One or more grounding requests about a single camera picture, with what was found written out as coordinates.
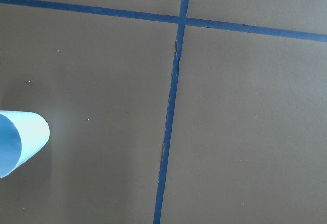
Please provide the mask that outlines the light blue cup right side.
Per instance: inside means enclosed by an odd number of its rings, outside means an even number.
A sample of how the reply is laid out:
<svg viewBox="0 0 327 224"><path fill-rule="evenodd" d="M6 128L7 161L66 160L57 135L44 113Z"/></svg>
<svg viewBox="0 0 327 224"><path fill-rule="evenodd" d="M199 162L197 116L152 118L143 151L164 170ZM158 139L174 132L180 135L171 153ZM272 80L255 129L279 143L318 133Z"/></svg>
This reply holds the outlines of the light blue cup right side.
<svg viewBox="0 0 327 224"><path fill-rule="evenodd" d="M1 178L8 176L48 142L46 120L33 112L1 110Z"/></svg>

